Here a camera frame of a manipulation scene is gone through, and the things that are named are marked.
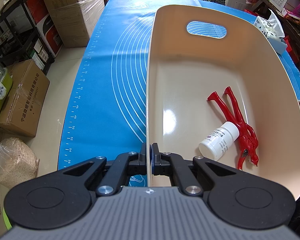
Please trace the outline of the blue silicone mat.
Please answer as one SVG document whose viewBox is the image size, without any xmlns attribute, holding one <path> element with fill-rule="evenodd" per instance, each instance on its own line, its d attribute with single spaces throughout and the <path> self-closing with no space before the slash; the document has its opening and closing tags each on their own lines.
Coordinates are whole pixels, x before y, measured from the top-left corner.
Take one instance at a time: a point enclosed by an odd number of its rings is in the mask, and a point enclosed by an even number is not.
<svg viewBox="0 0 300 240">
<path fill-rule="evenodd" d="M 253 15 L 198 0 L 111 0 L 97 22 L 66 111 L 58 169 L 144 148 L 191 160 L 226 120 L 230 87 L 259 141 L 243 170 L 300 197 L 300 73 Z"/>
</svg>

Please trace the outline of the white pill bottle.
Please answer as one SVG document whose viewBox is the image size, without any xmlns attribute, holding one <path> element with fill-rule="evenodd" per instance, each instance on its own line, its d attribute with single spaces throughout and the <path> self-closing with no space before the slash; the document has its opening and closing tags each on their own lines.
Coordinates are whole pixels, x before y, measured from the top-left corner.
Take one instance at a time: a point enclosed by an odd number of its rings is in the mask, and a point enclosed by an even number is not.
<svg viewBox="0 0 300 240">
<path fill-rule="evenodd" d="M 203 157 L 218 161 L 239 137 L 239 130 L 232 122 L 225 122 L 210 133 L 198 148 Z"/>
</svg>

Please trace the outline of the bag of grain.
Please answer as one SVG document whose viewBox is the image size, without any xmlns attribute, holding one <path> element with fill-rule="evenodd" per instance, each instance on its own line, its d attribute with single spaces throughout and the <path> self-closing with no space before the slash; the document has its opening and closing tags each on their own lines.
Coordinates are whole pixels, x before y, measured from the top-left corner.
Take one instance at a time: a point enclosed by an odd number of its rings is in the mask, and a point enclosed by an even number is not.
<svg viewBox="0 0 300 240">
<path fill-rule="evenodd" d="M 37 176 L 40 160 L 19 138 L 0 142 L 0 184 L 11 189 Z"/>
</svg>

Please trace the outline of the cardboard box on floor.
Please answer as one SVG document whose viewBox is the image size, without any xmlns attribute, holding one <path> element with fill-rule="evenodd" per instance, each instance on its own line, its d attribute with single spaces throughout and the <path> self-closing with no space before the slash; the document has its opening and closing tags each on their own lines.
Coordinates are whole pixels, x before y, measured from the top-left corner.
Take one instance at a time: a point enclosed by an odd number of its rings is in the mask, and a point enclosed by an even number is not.
<svg viewBox="0 0 300 240">
<path fill-rule="evenodd" d="M 8 71 L 12 87 L 0 112 L 0 130 L 33 138 L 50 81 L 34 60 L 11 65 Z"/>
</svg>

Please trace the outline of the large stacked cardboard box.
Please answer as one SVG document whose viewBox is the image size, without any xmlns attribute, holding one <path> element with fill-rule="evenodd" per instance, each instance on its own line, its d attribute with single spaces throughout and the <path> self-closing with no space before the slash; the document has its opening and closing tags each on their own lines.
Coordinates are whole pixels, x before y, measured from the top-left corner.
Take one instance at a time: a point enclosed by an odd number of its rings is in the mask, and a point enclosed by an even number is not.
<svg viewBox="0 0 300 240">
<path fill-rule="evenodd" d="M 66 48 L 87 46 L 104 0 L 43 0 Z"/>
</svg>

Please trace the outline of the black metal shelf rack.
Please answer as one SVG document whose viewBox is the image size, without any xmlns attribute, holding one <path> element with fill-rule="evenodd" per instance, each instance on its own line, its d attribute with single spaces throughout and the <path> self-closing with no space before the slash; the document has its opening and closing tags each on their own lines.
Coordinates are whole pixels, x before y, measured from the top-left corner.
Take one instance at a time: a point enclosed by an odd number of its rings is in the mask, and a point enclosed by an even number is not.
<svg viewBox="0 0 300 240">
<path fill-rule="evenodd" d="M 44 74 L 54 58 L 23 0 L 5 0 L 0 8 L 0 65 L 33 60 Z"/>
</svg>

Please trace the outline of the tissue box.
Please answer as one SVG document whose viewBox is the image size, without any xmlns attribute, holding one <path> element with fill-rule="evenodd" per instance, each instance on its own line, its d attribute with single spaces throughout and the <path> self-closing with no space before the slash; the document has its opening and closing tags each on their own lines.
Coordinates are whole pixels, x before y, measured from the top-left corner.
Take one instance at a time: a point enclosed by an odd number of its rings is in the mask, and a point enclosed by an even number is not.
<svg viewBox="0 0 300 240">
<path fill-rule="evenodd" d="M 253 25 L 262 32 L 275 52 L 282 55 L 287 48 L 287 44 L 284 40 L 284 30 L 275 13 L 272 10 L 270 10 L 270 12 L 271 15 L 268 20 L 257 16 Z"/>
</svg>

